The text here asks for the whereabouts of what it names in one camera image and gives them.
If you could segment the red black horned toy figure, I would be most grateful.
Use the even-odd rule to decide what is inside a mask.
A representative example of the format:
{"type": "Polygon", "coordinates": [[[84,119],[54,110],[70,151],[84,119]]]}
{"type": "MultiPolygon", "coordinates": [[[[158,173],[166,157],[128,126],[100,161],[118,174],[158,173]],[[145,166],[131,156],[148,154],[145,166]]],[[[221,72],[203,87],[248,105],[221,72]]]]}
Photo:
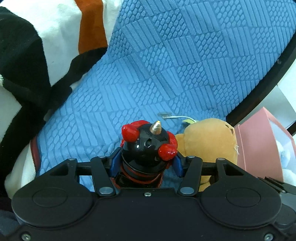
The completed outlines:
{"type": "Polygon", "coordinates": [[[178,154],[174,134],[161,122],[134,121],[121,128],[120,169],[114,178],[118,188],[159,188],[164,171],[178,154]]]}

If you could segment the white blue duck plush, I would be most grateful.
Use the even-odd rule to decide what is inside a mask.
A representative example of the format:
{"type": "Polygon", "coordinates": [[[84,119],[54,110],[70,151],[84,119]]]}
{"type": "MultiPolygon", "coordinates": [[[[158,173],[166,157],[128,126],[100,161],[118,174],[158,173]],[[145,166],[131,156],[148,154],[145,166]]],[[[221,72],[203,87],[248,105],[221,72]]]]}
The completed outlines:
{"type": "Polygon", "coordinates": [[[276,145],[280,156],[283,181],[295,186],[295,152],[292,142],[287,142],[283,145],[276,140],[276,145]]]}

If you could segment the blue textured mattress pad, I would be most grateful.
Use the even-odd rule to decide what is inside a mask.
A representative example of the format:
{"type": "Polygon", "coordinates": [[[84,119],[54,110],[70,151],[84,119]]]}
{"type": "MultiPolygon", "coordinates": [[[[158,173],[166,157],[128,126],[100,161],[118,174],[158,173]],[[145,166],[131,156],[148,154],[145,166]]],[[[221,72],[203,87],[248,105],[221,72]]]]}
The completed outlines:
{"type": "Polygon", "coordinates": [[[224,120],[294,34],[294,1],[124,1],[107,53],[38,134],[37,174],[110,155],[132,121],[224,120]]]}

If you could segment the red black white striped blanket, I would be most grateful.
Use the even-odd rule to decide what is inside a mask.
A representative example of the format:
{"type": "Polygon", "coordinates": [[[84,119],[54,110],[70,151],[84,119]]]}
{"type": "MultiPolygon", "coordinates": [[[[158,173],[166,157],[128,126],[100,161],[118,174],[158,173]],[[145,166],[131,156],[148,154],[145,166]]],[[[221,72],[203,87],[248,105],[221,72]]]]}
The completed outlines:
{"type": "Polygon", "coordinates": [[[1,209],[35,177],[31,140],[106,52],[122,1],[1,1],[1,209]]]}

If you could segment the pink cardboard box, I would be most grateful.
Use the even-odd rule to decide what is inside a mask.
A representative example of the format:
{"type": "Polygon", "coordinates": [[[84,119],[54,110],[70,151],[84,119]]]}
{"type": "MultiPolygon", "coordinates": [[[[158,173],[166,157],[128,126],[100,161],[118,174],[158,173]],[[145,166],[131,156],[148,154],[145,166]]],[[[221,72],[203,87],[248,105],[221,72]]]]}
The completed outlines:
{"type": "Polygon", "coordinates": [[[281,123],[261,108],[243,124],[235,127],[238,142],[237,165],[255,177],[271,177],[283,181],[276,140],[285,145],[295,140],[281,123]]]}

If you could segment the brown bear plush blue shirt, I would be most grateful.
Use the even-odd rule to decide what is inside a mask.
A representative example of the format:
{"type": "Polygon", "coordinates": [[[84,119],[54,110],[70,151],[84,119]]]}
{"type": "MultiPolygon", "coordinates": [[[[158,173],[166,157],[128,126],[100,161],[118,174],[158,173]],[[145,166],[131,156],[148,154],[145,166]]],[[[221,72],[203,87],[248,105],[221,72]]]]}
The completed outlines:
{"type": "Polygon", "coordinates": [[[184,157],[200,157],[203,162],[215,163],[224,158],[233,164],[238,160],[235,129],[229,123],[208,118],[189,124],[183,133],[176,135],[178,152],[184,157]]]}

